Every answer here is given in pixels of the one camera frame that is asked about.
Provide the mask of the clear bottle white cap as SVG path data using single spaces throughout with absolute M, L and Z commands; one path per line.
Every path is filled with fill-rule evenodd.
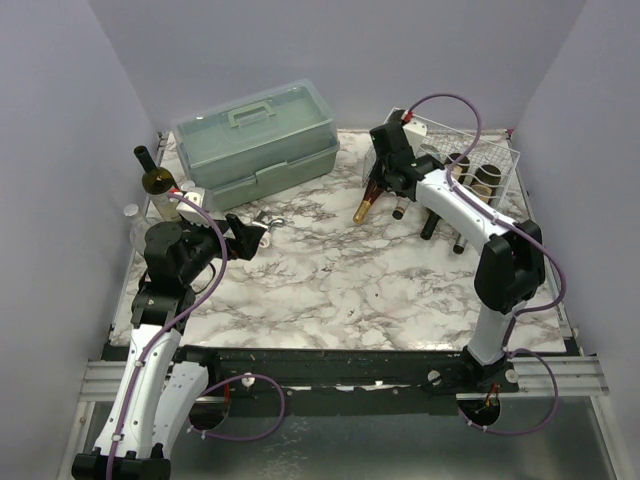
M 186 194 L 195 188 L 195 183 L 191 180 L 186 180 L 180 185 L 180 191 Z

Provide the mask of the green bottle silver neck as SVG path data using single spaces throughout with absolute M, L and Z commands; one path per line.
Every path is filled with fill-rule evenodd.
M 492 164 L 479 166 L 471 179 L 469 189 L 483 202 L 490 205 L 496 198 L 496 191 L 501 182 L 501 170 Z

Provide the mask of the green wine bottle white label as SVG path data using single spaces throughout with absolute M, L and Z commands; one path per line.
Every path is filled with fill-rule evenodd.
M 146 146 L 135 147 L 133 154 L 144 170 L 141 179 L 142 187 L 162 219 L 169 222 L 183 222 L 176 203 L 172 202 L 168 196 L 177 187 L 173 175 L 155 163 Z

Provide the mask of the clear bottle silver cap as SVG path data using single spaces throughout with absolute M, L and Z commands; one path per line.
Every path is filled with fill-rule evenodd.
M 123 209 L 123 214 L 130 222 L 129 239 L 134 250 L 140 255 L 144 255 L 146 248 L 145 236 L 151 228 L 150 222 L 141 213 L 137 204 L 128 204 Z

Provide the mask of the dark bottle tan label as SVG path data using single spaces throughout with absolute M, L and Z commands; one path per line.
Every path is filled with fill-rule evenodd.
M 403 109 L 394 109 L 387 116 L 385 123 L 391 125 L 400 125 L 403 126 L 405 124 L 404 117 L 406 111 Z

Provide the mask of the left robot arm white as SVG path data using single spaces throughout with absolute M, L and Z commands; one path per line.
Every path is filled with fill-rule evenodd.
M 161 222 L 145 235 L 147 280 L 131 306 L 124 373 L 92 451 L 75 456 L 75 479 L 167 479 L 170 455 L 197 396 L 222 372 L 208 354 L 176 358 L 190 313 L 202 302 L 193 281 L 215 258 L 250 260 L 265 229 L 234 214 L 209 226 Z

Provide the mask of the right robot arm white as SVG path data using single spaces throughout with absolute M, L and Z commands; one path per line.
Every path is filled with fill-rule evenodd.
M 440 216 L 480 255 L 474 289 L 481 308 L 466 346 L 473 359 L 459 371 L 467 389 L 483 391 L 496 380 L 493 364 L 505 355 L 514 315 L 525 309 L 545 281 L 543 255 L 530 243 L 541 240 L 541 230 L 531 220 L 518 223 L 489 207 L 436 158 L 416 157 L 401 122 L 375 127 L 370 136 L 376 155 L 373 182 Z

